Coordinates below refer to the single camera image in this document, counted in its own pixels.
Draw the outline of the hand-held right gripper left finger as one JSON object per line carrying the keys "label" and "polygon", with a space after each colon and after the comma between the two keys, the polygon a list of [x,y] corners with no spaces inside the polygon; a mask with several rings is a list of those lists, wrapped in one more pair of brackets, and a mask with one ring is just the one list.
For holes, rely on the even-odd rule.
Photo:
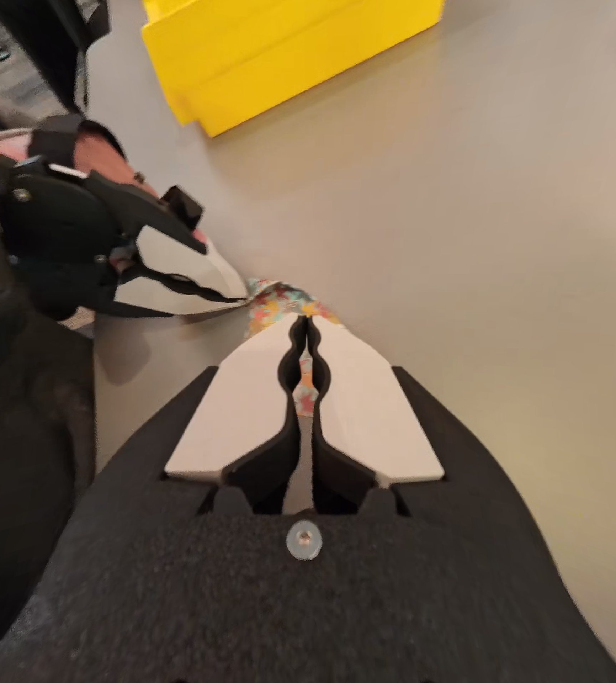
{"label": "hand-held right gripper left finger", "polygon": [[301,455],[294,390],[307,317],[291,313],[217,367],[165,466],[169,478],[236,487],[252,508],[281,511]]}

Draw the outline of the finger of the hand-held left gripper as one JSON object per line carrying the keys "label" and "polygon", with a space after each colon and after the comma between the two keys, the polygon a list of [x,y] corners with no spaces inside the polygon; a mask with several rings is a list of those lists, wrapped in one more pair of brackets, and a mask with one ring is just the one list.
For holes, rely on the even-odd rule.
{"label": "finger of the hand-held left gripper", "polygon": [[202,316],[244,306],[246,284],[224,292],[223,286],[202,286],[181,275],[126,269],[119,276],[114,301],[170,316]]}
{"label": "finger of the hand-held left gripper", "polygon": [[200,253],[150,226],[144,226],[136,239],[137,252],[148,269],[186,279],[226,299],[246,299],[249,291],[244,278],[212,242],[203,245],[206,251]]}

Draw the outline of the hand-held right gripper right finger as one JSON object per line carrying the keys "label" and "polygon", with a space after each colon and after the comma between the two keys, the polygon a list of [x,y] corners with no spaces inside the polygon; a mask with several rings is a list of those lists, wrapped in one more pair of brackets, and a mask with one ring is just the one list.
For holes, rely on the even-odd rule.
{"label": "hand-held right gripper right finger", "polygon": [[307,322],[312,381],[313,502],[355,514],[374,489],[437,482],[445,471],[393,366],[330,320]]}

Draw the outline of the leaf-patterned teal origami paper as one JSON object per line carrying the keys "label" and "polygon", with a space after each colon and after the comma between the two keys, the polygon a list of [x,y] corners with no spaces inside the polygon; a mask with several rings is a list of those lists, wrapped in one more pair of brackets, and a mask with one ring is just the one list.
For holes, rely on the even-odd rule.
{"label": "leaf-patterned teal origami paper", "polygon": [[305,323],[340,320],[318,299],[280,281],[252,282],[251,336],[206,367],[212,380],[185,429],[185,439],[223,436],[226,445],[261,442],[298,426],[297,416],[313,416],[318,390]]}

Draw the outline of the person's left hand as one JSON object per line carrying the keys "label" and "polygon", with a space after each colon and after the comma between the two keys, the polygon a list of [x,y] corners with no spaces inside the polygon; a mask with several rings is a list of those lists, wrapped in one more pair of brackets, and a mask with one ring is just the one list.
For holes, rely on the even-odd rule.
{"label": "person's left hand", "polygon": [[[32,128],[14,128],[0,131],[0,157],[22,162],[36,153],[35,142],[39,135]],[[75,134],[73,143],[66,143],[59,151],[42,152],[48,163],[58,163],[78,174],[95,171],[108,180],[135,186],[159,199],[159,193],[139,175],[112,144],[108,136],[98,130],[82,128]]]}

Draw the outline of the yellow plastic bin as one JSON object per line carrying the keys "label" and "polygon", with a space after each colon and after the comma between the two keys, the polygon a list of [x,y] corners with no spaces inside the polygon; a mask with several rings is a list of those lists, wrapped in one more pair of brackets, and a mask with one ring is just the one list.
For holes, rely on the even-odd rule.
{"label": "yellow plastic bin", "polygon": [[167,105],[216,137],[435,26],[444,1],[144,1]]}

